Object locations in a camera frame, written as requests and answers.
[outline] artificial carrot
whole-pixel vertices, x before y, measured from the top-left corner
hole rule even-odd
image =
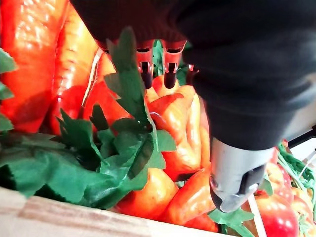
[[[148,181],[139,191],[131,191],[116,209],[126,215],[158,220],[177,193],[178,187],[161,169],[148,169]]]
[[[61,118],[61,108],[71,118],[77,119],[98,49],[92,35],[72,6],[57,45],[53,100],[48,114],[54,134],[60,134],[56,117]]]

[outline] carrot leaf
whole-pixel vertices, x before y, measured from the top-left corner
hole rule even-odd
[[[0,73],[11,72],[15,69],[13,58],[0,48]]]
[[[253,214],[250,212],[238,209],[231,213],[223,213],[218,209],[209,212],[208,216],[212,221],[220,225],[226,225],[231,229],[235,230],[238,234],[243,237],[253,237],[254,235],[243,225],[244,221],[253,219]]]
[[[106,130],[109,128],[108,122],[103,114],[100,105],[95,104],[92,110],[92,116],[90,116],[90,121],[96,127],[98,131]]]

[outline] plastic carrot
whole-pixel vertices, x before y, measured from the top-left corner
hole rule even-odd
[[[184,85],[176,93],[160,97],[148,105],[157,129],[168,131],[176,144],[186,137],[188,109],[194,94],[192,86]]]
[[[198,94],[195,94],[191,107],[189,108],[188,121],[187,121],[187,140],[192,150],[197,157],[201,159],[201,137],[200,137],[200,104]]]
[[[58,35],[68,0],[2,0],[1,46],[17,70],[1,81],[14,97],[2,101],[0,111],[24,132],[37,132],[49,108]]]
[[[164,85],[164,75],[161,75],[153,80],[153,88],[155,89],[159,97],[162,97],[164,95],[171,95],[179,88],[179,82],[178,80],[176,80],[176,84],[174,85],[174,87],[168,89]]]
[[[209,186],[210,166],[194,174],[177,192],[162,220],[175,225],[188,221],[215,209]]]
[[[186,139],[183,139],[174,152],[162,152],[166,161],[166,174],[177,181],[182,174],[195,173],[200,169],[201,157],[198,157]]]
[[[159,96],[157,95],[157,93],[153,87],[150,87],[149,89],[146,90],[146,93],[145,93],[146,104],[149,104],[158,98],[159,98]]]
[[[158,220],[177,191],[178,187],[161,169],[150,168],[144,188],[130,192],[116,209],[126,215]]]
[[[184,226],[215,233],[218,233],[219,231],[218,224],[212,221],[211,218],[208,217],[207,213],[188,221]]]
[[[109,55],[103,53],[97,64],[93,85],[85,101],[83,110],[84,119],[89,120],[95,104],[101,106],[109,125],[118,119],[130,117],[130,114],[115,100],[114,92],[104,82],[104,76],[110,73],[115,73],[114,66]]]
[[[55,61],[53,100],[48,115],[54,134],[60,134],[56,117],[61,118],[61,108],[71,118],[78,117],[97,49],[92,35],[71,6],[58,39]]]

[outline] wooden board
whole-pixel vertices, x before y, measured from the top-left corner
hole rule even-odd
[[[1,237],[228,237],[0,188]]]

